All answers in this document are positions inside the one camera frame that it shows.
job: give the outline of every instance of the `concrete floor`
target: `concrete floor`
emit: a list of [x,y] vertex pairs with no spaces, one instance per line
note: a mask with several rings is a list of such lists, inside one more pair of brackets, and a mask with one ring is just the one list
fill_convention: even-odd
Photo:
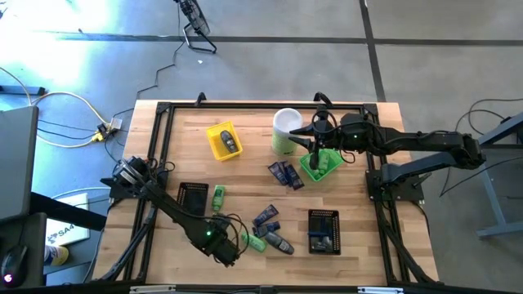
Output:
[[[523,2],[516,0],[368,0],[375,38],[523,39]],[[171,0],[155,2],[11,0],[0,20],[0,65],[26,84],[51,91],[73,91],[88,98],[109,119],[131,108],[136,91],[154,84],[156,69],[171,62],[179,42],[56,41],[34,30],[84,33],[177,35],[177,9]],[[364,38],[357,0],[200,0],[214,36]],[[182,25],[186,22],[182,16]],[[369,53],[364,44],[217,43],[215,56],[187,47],[177,67],[159,75],[159,87],[141,99],[311,100],[316,91],[331,100],[376,101]],[[407,131],[454,129],[458,118],[480,99],[521,98],[523,47],[380,46],[379,68],[387,101],[400,103]],[[13,83],[0,74],[0,83]],[[25,105],[22,97],[0,96],[0,109]],[[41,118],[94,127],[96,117],[69,97],[40,105]],[[521,112],[523,102],[485,103],[502,116]],[[123,116],[128,123],[132,114]],[[476,114],[476,126],[489,130],[496,117]],[[49,130],[62,131],[48,127]],[[472,131],[462,122],[460,131]],[[83,133],[71,132],[79,136]],[[124,142],[125,135],[118,138]],[[73,141],[61,140],[63,143]],[[110,150],[120,157],[122,148]],[[33,189],[46,195],[99,186],[114,165],[103,145],[57,149],[37,145],[40,162]],[[424,154],[413,154],[415,158]],[[510,158],[513,154],[495,154]],[[518,169],[521,163],[497,168]],[[450,183],[466,176],[453,171]],[[437,198],[445,174],[424,184],[431,241],[441,281],[458,286],[506,291],[523,289],[523,234],[479,240],[475,231],[494,224],[481,183],[475,179]],[[507,178],[501,174],[499,180]],[[513,185],[511,182],[499,187]],[[103,194],[92,193],[90,197]],[[509,217],[522,221],[523,201],[503,200]],[[89,258],[92,251],[86,252]],[[81,265],[50,275],[49,283],[78,282]]]

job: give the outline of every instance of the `green plastic basket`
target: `green plastic basket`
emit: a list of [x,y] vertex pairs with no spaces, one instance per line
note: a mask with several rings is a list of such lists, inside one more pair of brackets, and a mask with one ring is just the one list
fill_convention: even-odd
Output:
[[300,158],[300,164],[302,165],[302,168],[305,170],[305,172],[307,172],[307,174],[311,177],[313,181],[323,180],[329,173],[333,172],[333,170],[335,170],[337,167],[340,166],[340,164],[343,163],[343,159],[338,151],[333,149],[322,149],[320,150],[320,156],[324,152],[329,153],[329,167],[323,175],[315,176],[311,168],[309,167],[309,158],[311,157],[311,154],[307,154]]

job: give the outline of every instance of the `yellow container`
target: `yellow container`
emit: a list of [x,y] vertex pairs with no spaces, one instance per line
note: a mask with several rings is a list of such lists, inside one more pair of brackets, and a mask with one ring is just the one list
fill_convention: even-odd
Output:
[[[221,140],[220,133],[221,131],[228,131],[233,138],[235,138],[236,146],[238,146],[238,151],[233,154],[229,152],[226,146]],[[235,127],[232,125],[232,122],[223,122],[212,126],[207,129],[207,138],[209,139],[209,144],[211,145],[212,153],[216,160],[224,161],[229,158],[233,158],[236,155],[239,155],[244,151],[242,144],[239,142],[238,134],[236,134]]]

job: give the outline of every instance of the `black tray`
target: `black tray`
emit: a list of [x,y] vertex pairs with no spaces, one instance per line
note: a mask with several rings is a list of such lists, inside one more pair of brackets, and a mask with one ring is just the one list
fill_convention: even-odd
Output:
[[[323,237],[328,236],[332,241],[332,249],[319,250],[313,245]],[[340,215],[338,211],[309,210],[309,253],[323,255],[341,255]]]
[[190,214],[196,216],[205,215],[205,205],[207,204],[208,184],[201,183],[180,183],[177,201]]

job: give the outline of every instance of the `wooden table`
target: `wooden table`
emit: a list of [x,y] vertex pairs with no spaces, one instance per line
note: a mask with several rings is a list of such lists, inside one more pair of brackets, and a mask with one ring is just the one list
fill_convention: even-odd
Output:
[[[137,101],[125,147],[125,158],[132,155],[146,158],[157,103],[157,100]],[[168,192],[176,197],[178,186],[184,181],[208,183],[206,215],[210,216],[214,185],[224,185],[226,197],[222,211],[239,214],[247,225],[267,205],[273,204],[279,210],[279,215],[272,221],[280,222],[281,229],[278,233],[294,246],[294,255],[287,256],[271,246],[267,246],[263,253],[249,248],[234,267],[225,268],[190,245],[183,229],[173,224],[163,212],[159,212],[147,283],[386,284],[376,214],[373,204],[368,200],[364,182],[366,157],[364,154],[356,155],[354,164],[344,163],[321,182],[315,183],[300,167],[298,159],[306,151],[298,148],[295,156],[286,159],[297,169],[305,187],[297,191],[283,187],[267,169],[270,164],[282,159],[273,154],[270,148],[275,111],[177,109],[168,152],[168,160],[173,161],[177,167],[169,174]],[[300,112],[304,121],[307,121],[315,111],[306,109]],[[404,130],[397,103],[378,103],[378,112],[383,126]],[[344,113],[346,111],[333,111],[338,120]],[[160,127],[157,156],[165,120]],[[205,130],[228,120],[235,125],[244,151],[239,157],[218,162],[212,156]],[[388,159],[391,163],[405,163],[410,160],[410,156],[407,152],[398,152]],[[397,207],[405,246],[426,273],[437,279],[431,242],[422,213],[412,203],[398,203]],[[306,232],[309,209],[333,209],[340,212],[340,256],[308,253]],[[131,199],[122,201],[111,210],[93,277],[100,277],[107,272],[122,254],[129,242],[135,210],[136,200]],[[396,276],[400,276],[397,255],[393,248],[391,245],[392,261]],[[135,273],[140,260],[139,248]]]

